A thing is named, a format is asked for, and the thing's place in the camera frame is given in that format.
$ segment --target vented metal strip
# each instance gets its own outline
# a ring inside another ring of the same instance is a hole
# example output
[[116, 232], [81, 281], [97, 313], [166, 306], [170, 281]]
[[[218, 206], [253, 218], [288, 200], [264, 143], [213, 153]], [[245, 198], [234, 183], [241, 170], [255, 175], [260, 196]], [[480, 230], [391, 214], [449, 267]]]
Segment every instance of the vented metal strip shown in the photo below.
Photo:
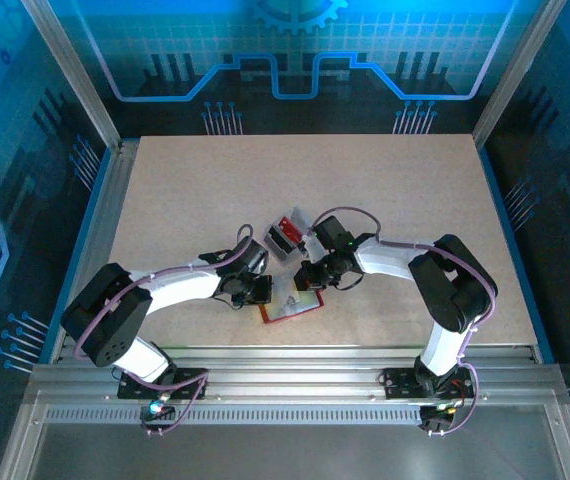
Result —
[[[50, 407], [45, 421], [57, 424], [138, 424], [141, 405]], [[156, 424], [172, 423], [176, 413]], [[410, 405], [199, 405], [188, 425], [417, 425], [419, 408]]]

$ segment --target gear logo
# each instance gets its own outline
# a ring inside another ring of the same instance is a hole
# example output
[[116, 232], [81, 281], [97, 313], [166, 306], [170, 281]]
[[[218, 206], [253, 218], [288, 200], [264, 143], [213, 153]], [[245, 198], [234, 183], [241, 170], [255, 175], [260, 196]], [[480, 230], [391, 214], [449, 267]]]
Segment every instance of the gear logo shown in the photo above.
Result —
[[11, 51], [23, 30], [24, 10], [20, 0], [0, 0], [0, 47]]
[[254, 19], [265, 28], [276, 27], [278, 33], [294, 35], [313, 27], [325, 28], [325, 21], [338, 18], [338, 9], [347, 7], [346, 0], [255, 0]]

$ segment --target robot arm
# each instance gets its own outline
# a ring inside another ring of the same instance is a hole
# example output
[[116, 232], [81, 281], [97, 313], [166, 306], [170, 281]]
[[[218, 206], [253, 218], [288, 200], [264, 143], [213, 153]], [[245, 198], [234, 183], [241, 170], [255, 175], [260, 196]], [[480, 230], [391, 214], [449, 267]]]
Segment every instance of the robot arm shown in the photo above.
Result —
[[[231, 263], [226, 260], [238, 256]], [[115, 366], [150, 383], [171, 383], [173, 365], [157, 346], [138, 337], [146, 316], [192, 299], [231, 296], [235, 306], [269, 303], [271, 277], [263, 275], [267, 251], [247, 237], [232, 251], [203, 254], [168, 274], [127, 272], [118, 264], [101, 268], [65, 310], [61, 325], [77, 342], [111, 299], [139, 279], [150, 281], [128, 291], [82, 343], [97, 367]]]
[[[416, 283], [434, 319], [427, 346], [416, 359], [416, 380], [427, 392], [438, 391], [456, 369], [469, 328], [490, 305], [485, 287], [437, 253], [380, 242], [372, 234], [354, 238], [333, 216], [319, 223], [314, 233], [329, 253], [317, 262], [302, 262], [294, 277], [298, 290], [337, 286], [347, 272], [391, 275]], [[434, 246], [474, 268], [497, 292], [494, 281], [457, 237], [445, 235]]]

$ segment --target table surface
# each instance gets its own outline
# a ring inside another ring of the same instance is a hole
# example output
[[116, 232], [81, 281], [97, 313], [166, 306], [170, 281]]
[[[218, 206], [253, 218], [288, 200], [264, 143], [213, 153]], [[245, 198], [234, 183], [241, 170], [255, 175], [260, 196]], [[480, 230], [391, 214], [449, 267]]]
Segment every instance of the table surface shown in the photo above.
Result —
[[[458, 235], [499, 288], [498, 310], [476, 344], [536, 343], [512, 260], [469, 135], [144, 137], [111, 261], [129, 270], [185, 264], [232, 248], [236, 231], [266, 227], [294, 206], [311, 217], [337, 205], [376, 215], [381, 238], [432, 242]], [[366, 217], [338, 218], [355, 235]], [[268, 272], [278, 273], [273, 260]], [[325, 306], [265, 325], [257, 307], [194, 300], [150, 315], [141, 336], [181, 345], [419, 346], [433, 321], [412, 282], [368, 275]]]

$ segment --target red object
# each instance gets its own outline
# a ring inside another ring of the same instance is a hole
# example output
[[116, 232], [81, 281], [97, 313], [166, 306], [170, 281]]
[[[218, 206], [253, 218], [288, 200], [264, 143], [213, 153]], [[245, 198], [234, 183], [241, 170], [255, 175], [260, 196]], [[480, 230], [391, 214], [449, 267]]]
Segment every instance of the red object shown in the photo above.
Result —
[[296, 226], [287, 217], [281, 218], [278, 222], [278, 228], [289, 238], [294, 245], [298, 245], [303, 240], [303, 234], [296, 228]]
[[323, 297], [321, 297], [321, 292], [317, 291], [316, 297], [318, 298], [318, 306], [312, 307], [309, 310], [305, 310], [303, 312], [295, 313], [294, 315], [287, 315], [285, 317], [279, 317], [279, 318], [271, 319], [267, 315], [267, 311], [265, 310], [265, 305], [259, 305], [258, 309], [261, 312], [261, 317], [263, 317], [263, 323], [266, 323], [266, 324], [276, 323], [276, 322], [280, 322], [281, 320], [287, 320], [288, 318], [298, 317], [299, 315], [303, 315], [304, 313], [311, 312], [312, 310], [318, 310], [323, 305], [325, 305], [325, 303], [323, 303]]

